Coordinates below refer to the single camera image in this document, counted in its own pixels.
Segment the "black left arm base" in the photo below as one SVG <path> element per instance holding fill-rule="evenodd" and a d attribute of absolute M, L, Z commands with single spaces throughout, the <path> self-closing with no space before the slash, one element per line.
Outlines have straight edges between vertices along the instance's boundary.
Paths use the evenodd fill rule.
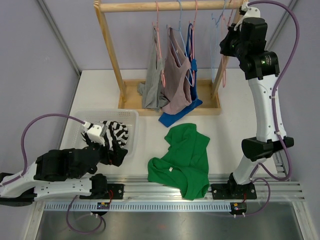
<path fill-rule="evenodd" d="M 101 173 L 89 178 L 91 188 L 90 195 L 80 195 L 82 200 L 122 200 L 124 195 L 124 185 L 121 183 L 108 183 L 107 177 Z"/>

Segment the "pink hanger with green top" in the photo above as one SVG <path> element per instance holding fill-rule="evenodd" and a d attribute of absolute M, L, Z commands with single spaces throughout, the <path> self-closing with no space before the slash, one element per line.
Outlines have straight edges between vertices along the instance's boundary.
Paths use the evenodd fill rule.
<path fill-rule="evenodd" d="M 222 15 L 222 19 L 224 20 L 225 26 L 229 27 L 231 23 L 231 18 L 233 16 L 234 9 L 231 10 L 230 15 L 228 17 L 228 20 L 226 20 L 225 16 Z M 223 74 L 222 74 L 222 87 L 225 88 L 227 84 L 227 72 L 226 72 L 227 66 L 225 65 L 223 67 Z"/>

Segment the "green tank top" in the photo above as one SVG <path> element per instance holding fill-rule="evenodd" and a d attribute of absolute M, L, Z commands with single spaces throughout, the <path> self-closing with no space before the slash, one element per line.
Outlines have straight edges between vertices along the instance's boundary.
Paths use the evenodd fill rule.
<path fill-rule="evenodd" d="M 210 186 L 210 138 L 199 133 L 196 124 L 183 123 L 171 127 L 164 140 L 169 144 L 167 153 L 148 161 L 147 180 L 179 189 L 185 200 L 204 198 Z"/>

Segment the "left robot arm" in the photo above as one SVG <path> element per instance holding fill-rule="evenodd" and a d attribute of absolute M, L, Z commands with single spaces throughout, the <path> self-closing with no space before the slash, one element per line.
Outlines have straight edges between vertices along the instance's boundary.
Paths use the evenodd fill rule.
<path fill-rule="evenodd" d="M 128 151 L 112 152 L 107 146 L 91 143 L 82 149 L 54 149 L 39 156 L 25 173 L 0 174 L 0 203 L 24 207 L 33 202 L 78 196 L 81 200 L 121 200 L 124 185 L 109 183 L 97 165 L 114 164 Z"/>

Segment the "black white striped tank top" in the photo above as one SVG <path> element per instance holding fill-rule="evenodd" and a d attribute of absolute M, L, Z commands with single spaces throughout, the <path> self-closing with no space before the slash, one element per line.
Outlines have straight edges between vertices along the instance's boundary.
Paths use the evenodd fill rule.
<path fill-rule="evenodd" d="M 111 148 L 113 146 L 112 140 L 117 141 L 122 148 L 126 146 L 129 138 L 129 131 L 125 124 L 111 120 L 99 121 L 98 123 L 103 123 L 107 127 L 106 134 L 104 136 L 105 146 Z"/>

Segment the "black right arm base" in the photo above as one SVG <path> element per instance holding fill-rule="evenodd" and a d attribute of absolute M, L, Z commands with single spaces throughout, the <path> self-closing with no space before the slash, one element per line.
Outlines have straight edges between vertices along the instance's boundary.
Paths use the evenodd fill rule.
<path fill-rule="evenodd" d="M 211 184 L 211 193 L 214 200 L 256 200 L 257 193 L 252 182 L 238 184 L 233 176 L 229 175 L 226 183 Z"/>

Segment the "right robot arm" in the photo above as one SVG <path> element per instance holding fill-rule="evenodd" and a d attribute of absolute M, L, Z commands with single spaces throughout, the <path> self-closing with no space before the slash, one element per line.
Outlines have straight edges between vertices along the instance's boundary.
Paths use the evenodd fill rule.
<path fill-rule="evenodd" d="M 279 95 L 279 60 L 273 51 L 267 51 L 268 25 L 263 18 L 246 17 L 228 27 L 228 33 L 220 43 L 220 52 L 239 60 L 240 69 L 250 87 L 255 115 L 256 136 L 241 142 L 243 157 L 237 169 L 230 175 L 227 193 L 239 198 L 251 182 L 254 172 L 274 153 L 285 153 L 294 145 L 294 139 L 284 129 Z"/>

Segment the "light blue hanger with striped top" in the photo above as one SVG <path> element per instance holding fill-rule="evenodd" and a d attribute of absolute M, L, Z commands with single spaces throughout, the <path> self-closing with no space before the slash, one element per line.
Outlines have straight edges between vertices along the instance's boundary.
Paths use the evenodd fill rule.
<path fill-rule="evenodd" d="M 210 44 L 210 70 L 211 70 L 211 82 L 214 83 L 216 79 L 216 74 L 215 74 L 215 62 L 216 62 L 216 57 L 217 57 L 217 49 L 218 49 L 218 28 L 220 26 L 220 21 L 221 18 L 224 14 L 224 11 L 226 9 L 226 0 L 223 1 L 223 8 L 222 11 L 219 15 L 219 17 L 214 17 L 213 14 L 211 14 L 211 20 L 213 23 L 213 28 L 212 28 L 212 35 L 211 35 L 211 40 L 213 42 Z"/>

